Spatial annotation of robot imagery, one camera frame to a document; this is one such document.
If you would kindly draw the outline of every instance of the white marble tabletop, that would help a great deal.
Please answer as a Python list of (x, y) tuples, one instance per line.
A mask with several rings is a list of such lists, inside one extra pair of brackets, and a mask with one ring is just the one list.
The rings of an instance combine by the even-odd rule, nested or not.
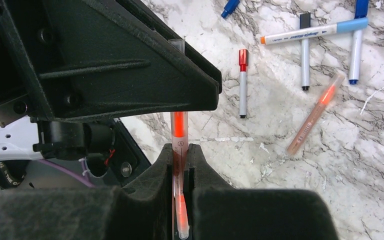
[[(242, 0), (227, 19), (220, 16), (226, 0), (144, 2), (221, 70), (218, 108), (189, 113), (189, 139), (227, 182), (315, 191), (341, 239), (384, 240), (384, 0), (370, 0), (358, 85), (344, 81), (293, 157), (286, 148), (330, 76), (348, 74), (352, 34), (310, 39), (308, 93), (301, 90), (299, 41), (266, 46), (260, 37), (298, 29), (304, 12), (311, 12), (312, 26), (351, 20), (355, 1)], [(241, 48), (250, 63), (246, 119), (238, 110)], [(171, 141), (169, 113), (122, 120), (152, 162)]]

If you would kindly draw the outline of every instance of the marble surface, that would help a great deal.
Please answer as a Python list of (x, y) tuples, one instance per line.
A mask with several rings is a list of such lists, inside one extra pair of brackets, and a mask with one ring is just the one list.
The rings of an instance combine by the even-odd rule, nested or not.
[[(384, 240), (384, 0), (370, 1), (359, 84), (343, 83), (293, 157), (285, 149), (330, 77), (348, 74), (352, 34), (311, 38), (308, 93), (300, 85), (300, 43), (265, 46), (259, 39), (299, 28), (298, 15), (307, 11), (313, 26), (350, 20), (355, 1), (242, 0), (227, 20), (220, 17), (226, 0), (144, 2), (222, 72), (218, 108), (189, 113), (189, 138), (227, 182), (313, 190), (341, 239)], [(238, 110), (241, 48), (250, 56), (246, 119)], [(171, 141), (169, 113), (122, 121), (151, 161)]]

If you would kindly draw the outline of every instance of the blue object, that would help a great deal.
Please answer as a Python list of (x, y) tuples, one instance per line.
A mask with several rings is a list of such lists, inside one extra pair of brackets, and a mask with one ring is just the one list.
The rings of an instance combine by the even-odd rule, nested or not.
[(221, 13), (221, 17), (224, 19), (227, 18), (230, 14), (233, 13), (238, 5), (239, 0), (229, 0), (226, 6), (224, 6), (224, 11)]
[(355, 2), (355, 15), (354, 19), (361, 19), (367, 16), (369, 11), (369, 0), (357, 0)]
[(369, 20), (367, 19), (367, 17), (348, 21), (341, 21), (336, 24), (336, 33), (341, 34), (359, 29), (365, 29), (367, 28), (367, 25), (369, 25)]

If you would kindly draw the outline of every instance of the orange pen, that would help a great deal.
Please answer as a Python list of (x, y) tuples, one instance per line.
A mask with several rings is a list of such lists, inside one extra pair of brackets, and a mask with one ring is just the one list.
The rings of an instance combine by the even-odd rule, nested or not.
[[(172, 39), (169, 41), (175, 48), (185, 53), (185, 40)], [(188, 213), (185, 196), (183, 195), (183, 171), (189, 147), (188, 113), (172, 112), (171, 115), (171, 146), (173, 148), (173, 192), (179, 238), (189, 237)]]
[(332, 80), (330, 81), (329, 87), (323, 92), (317, 104), (311, 111), (310, 115), (307, 117), (301, 129), (298, 131), (295, 138), (293, 139), (292, 143), (287, 148), (286, 151), (290, 155), (294, 155), (295, 153), (297, 153), (298, 149), (306, 140), (309, 132), (314, 127), (317, 120), (319, 120), (326, 106), (332, 100), (336, 90), (341, 86), (344, 79), (345, 76), (340, 73), (337, 73), (335, 76), (333, 76)]

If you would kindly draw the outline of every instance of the light blue cap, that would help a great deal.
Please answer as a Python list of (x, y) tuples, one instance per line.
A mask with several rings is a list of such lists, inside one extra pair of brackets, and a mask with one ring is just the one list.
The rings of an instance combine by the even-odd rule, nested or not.
[(357, 18), (348, 21), (341, 21), (336, 24), (336, 33), (346, 33), (355, 30), (365, 29), (369, 25), (369, 20), (367, 17)]

